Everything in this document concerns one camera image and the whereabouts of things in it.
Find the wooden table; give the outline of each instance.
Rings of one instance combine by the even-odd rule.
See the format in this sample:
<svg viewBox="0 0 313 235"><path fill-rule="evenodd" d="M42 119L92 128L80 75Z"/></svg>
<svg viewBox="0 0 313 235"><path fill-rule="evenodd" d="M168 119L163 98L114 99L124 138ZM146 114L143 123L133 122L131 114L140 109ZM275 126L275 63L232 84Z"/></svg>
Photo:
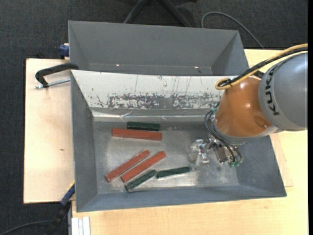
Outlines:
<svg viewBox="0 0 313 235"><path fill-rule="evenodd" d="M245 50L252 66L277 53ZM74 179L70 84L44 90L36 71L66 60L26 62L24 203L59 201ZM68 72L50 75L50 81ZM129 210L76 212L90 217L91 234L307 234L307 131L271 136L287 197Z"/></svg>

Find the dark carpet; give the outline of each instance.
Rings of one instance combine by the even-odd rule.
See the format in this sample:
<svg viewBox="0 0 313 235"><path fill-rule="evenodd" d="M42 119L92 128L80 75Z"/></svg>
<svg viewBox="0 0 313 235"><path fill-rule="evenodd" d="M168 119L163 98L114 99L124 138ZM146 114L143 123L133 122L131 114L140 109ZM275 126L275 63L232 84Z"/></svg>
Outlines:
<svg viewBox="0 0 313 235"><path fill-rule="evenodd" d="M58 47L68 42L68 20L121 23L136 1L0 0L0 234L52 219L58 208L57 203L23 205L24 58L35 57L38 51L46 58L60 58ZM284 49L308 41L309 0L174 1L193 27L200 27L205 13L219 11L243 23L265 48ZM145 7L134 23L180 26L156 2ZM245 48L260 48L227 17L208 16L204 26L239 30ZM42 234L43 229L34 225L10 234ZM55 234L67 234L67 223Z"/></svg>

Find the red stick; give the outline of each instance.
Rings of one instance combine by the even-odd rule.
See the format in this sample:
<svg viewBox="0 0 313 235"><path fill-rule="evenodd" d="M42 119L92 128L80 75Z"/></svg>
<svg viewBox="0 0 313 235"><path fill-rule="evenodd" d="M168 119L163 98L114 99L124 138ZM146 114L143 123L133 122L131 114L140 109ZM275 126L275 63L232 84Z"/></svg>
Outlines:
<svg viewBox="0 0 313 235"><path fill-rule="evenodd" d="M153 157L145 160L141 164L137 165L135 168L131 169L130 171L126 172L123 176L121 176L122 181L125 183L138 175L139 173L143 172L144 170L148 169L150 166L154 165L155 163L159 162L161 159L165 157L165 152L160 151L156 153Z"/></svg>
<svg viewBox="0 0 313 235"><path fill-rule="evenodd" d="M137 155L135 155L133 158L116 168L115 170L109 172L105 178L108 182L116 178L117 176L121 175L123 172L127 171L129 168L133 167L135 164L142 161L144 158L148 157L150 155L150 152L146 149Z"/></svg>
<svg viewBox="0 0 313 235"><path fill-rule="evenodd" d="M130 130L130 129L112 129L113 137L120 138L131 138L131 139L147 139L147 140L158 140L162 139L162 133L156 131L141 131L141 130Z"/></svg>

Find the green bar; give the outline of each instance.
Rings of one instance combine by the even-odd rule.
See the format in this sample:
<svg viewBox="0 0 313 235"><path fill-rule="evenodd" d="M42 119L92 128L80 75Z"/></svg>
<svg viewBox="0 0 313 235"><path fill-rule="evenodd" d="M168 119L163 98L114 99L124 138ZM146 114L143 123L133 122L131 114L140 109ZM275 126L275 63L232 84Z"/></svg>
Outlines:
<svg viewBox="0 0 313 235"><path fill-rule="evenodd" d="M157 178L164 178L168 176L173 176L173 175L178 175L182 173L189 172L190 168L189 167L180 167L180 168L175 168L175 169L170 169L170 170L162 170L159 171L156 175Z"/></svg>
<svg viewBox="0 0 313 235"><path fill-rule="evenodd" d="M127 129L132 130L159 131L160 128L158 123L127 122Z"/></svg>
<svg viewBox="0 0 313 235"><path fill-rule="evenodd" d="M140 178L137 178L137 179L131 181L130 183L126 184L125 189L127 191L131 191L132 189L139 186L143 182L146 182L147 180L156 176L156 174L157 174L156 170L151 170L151 171L147 172L146 174L142 175Z"/></svg>

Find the kuka logo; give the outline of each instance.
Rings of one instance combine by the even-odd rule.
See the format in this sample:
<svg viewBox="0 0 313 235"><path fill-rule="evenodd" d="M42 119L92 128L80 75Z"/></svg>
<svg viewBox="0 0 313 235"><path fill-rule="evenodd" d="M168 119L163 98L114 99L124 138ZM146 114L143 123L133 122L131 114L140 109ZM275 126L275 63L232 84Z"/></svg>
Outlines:
<svg viewBox="0 0 313 235"><path fill-rule="evenodd" d="M276 65L275 67L272 68L272 70L269 72L268 76L270 77L270 79L266 80L266 87L265 87L265 95L269 95L269 100L268 100L268 107L273 111L273 115L279 115L279 112L276 111L276 106L273 103L273 99L272 99L272 92L270 90L271 88L271 81L272 81L272 77L273 77L273 73L274 70L277 68L278 66Z"/></svg>

